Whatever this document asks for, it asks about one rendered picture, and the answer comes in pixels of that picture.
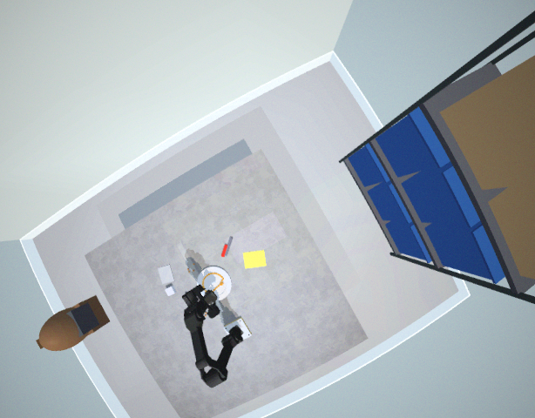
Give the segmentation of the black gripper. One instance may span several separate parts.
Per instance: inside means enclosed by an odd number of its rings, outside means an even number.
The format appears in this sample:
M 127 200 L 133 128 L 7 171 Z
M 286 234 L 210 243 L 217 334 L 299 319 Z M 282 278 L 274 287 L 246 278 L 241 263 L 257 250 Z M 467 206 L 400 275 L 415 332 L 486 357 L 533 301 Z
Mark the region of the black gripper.
M 196 296 L 198 297 L 199 301 L 198 302 L 202 302 L 206 305 L 206 309 L 208 309 L 207 311 L 207 315 L 209 318 L 214 318 L 215 316 L 217 316 L 219 313 L 220 313 L 220 310 L 219 308 L 215 305 L 215 302 L 209 306 L 204 300 L 202 300 L 202 294 L 201 292 L 202 291 L 205 291 L 206 289 L 201 285 L 199 284 L 198 286 L 194 287 L 193 288 L 193 291 L 194 293 L 196 294 Z

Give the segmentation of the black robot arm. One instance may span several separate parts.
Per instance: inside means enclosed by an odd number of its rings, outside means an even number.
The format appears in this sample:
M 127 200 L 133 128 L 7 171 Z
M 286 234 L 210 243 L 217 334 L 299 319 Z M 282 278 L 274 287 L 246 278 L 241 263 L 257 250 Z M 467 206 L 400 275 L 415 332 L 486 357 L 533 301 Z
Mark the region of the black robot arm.
M 217 298 L 218 297 L 215 295 L 215 293 L 208 289 L 205 292 L 205 295 L 202 297 L 202 300 L 211 306 L 217 300 Z M 229 330 L 229 334 L 222 338 L 222 344 L 224 347 L 219 354 L 218 360 L 213 360 L 211 356 L 208 355 L 202 331 L 203 320 L 206 319 L 206 317 L 203 315 L 206 311 L 206 305 L 202 302 L 198 302 L 199 299 L 194 293 L 193 289 L 185 293 L 182 296 L 182 299 L 188 306 L 188 308 L 185 308 L 184 322 L 186 324 L 186 328 L 192 335 L 193 351 L 196 357 L 195 366 L 200 371 L 201 379 L 206 383 L 206 385 L 210 388 L 214 388 L 227 379 L 227 363 L 235 346 L 244 341 L 242 337 L 244 333 L 238 325 L 232 327 Z M 207 373 L 204 371 L 204 367 L 206 366 L 211 368 L 211 370 L 209 370 Z

